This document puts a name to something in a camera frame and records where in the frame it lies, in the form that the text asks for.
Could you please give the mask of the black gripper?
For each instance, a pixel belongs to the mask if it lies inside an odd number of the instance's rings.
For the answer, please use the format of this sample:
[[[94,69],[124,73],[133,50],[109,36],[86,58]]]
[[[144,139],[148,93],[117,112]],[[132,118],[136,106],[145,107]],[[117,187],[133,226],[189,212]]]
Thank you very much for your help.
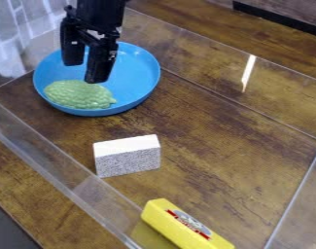
[[[62,59],[66,66],[83,63],[85,44],[79,41],[78,30],[91,30],[97,39],[86,36],[89,47],[85,81],[90,84],[105,82],[112,74],[117,57],[126,0],[77,0],[75,6],[65,6],[67,13],[61,24]]]

